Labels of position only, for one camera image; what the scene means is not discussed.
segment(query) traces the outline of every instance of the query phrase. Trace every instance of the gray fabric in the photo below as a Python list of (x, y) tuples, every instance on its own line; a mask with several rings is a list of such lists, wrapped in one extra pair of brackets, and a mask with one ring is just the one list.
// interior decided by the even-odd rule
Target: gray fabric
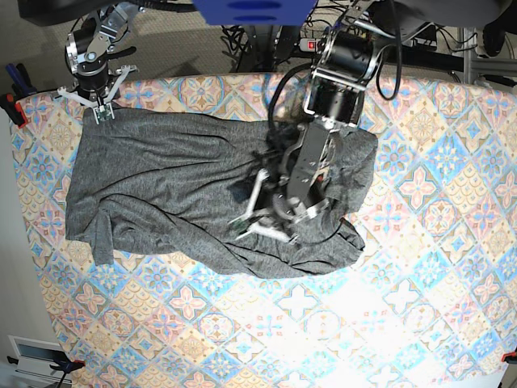
[[(137, 254), (182, 251), (222, 274), (285, 278), (325, 274), (353, 264), (364, 242), (352, 225), (315, 247), (252, 235), (235, 241), (229, 221), (242, 215), (230, 188), (271, 152), (267, 122), (120, 109), (96, 125), (85, 114), (66, 197), (66, 238), (91, 245), (96, 264), (113, 249)], [(343, 139), (326, 192), (330, 211), (296, 226), (301, 240), (328, 237), (344, 213), (361, 206), (372, 183), (377, 139)]]

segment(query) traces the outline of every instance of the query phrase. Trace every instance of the wall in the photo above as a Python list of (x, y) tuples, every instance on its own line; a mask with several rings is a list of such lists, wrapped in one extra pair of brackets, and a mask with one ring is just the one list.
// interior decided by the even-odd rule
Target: wall
[(25, 234), (9, 122), (0, 109), (0, 367), (15, 356), (7, 335), (57, 342)]

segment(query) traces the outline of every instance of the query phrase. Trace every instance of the wrinkled cloth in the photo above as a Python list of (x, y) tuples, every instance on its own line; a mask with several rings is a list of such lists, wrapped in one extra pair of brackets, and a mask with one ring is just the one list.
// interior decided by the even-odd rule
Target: wrinkled cloth
[(231, 187), (271, 152), (267, 122), (219, 120), (184, 113), (119, 109), (116, 119), (84, 117), (66, 197), (66, 238), (89, 243), (95, 263), (113, 263), (113, 250), (141, 255), (182, 251), (221, 274), (264, 278), (326, 274), (353, 264), (364, 241), (339, 218), (356, 212), (372, 183), (377, 139), (343, 133), (326, 195), (331, 206), (296, 225), (300, 245), (249, 235), (235, 240), (229, 223), (246, 201)]

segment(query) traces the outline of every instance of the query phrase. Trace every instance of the patterned fabric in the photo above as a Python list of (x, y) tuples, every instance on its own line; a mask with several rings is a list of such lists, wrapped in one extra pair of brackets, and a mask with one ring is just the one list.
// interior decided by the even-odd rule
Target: patterned fabric
[[(118, 103), (264, 120), (280, 75), (123, 85)], [(278, 106), (296, 116), (305, 80)], [(390, 93), (393, 80), (384, 80)], [(517, 107), (497, 91), (406, 79), (368, 92), (380, 139), (351, 222), (366, 249), (328, 276), (220, 276), (180, 252), (95, 267), (65, 241), (82, 108), (37, 95), (12, 131), (19, 198), (56, 336), (86, 361), (76, 386), (431, 386), (496, 373), (517, 345)]]

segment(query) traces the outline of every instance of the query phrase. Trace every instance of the floral tile pattern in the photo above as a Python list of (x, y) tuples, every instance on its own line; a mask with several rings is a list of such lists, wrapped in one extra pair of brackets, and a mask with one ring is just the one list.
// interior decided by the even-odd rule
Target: floral tile pattern
[[(278, 74), (127, 82), (117, 103), (264, 120)], [(277, 116), (299, 113), (306, 74)], [(385, 94), (392, 79), (381, 82)], [(11, 126), (23, 219), (57, 341), (86, 367), (77, 387), (428, 387), (504, 368), (517, 345), (517, 110), (511, 95), (404, 79), (368, 90), (361, 128), (376, 172), (350, 216), (358, 263), (325, 276), (220, 275), (182, 252), (115, 252), (95, 267), (65, 240), (84, 108), (48, 94)]]

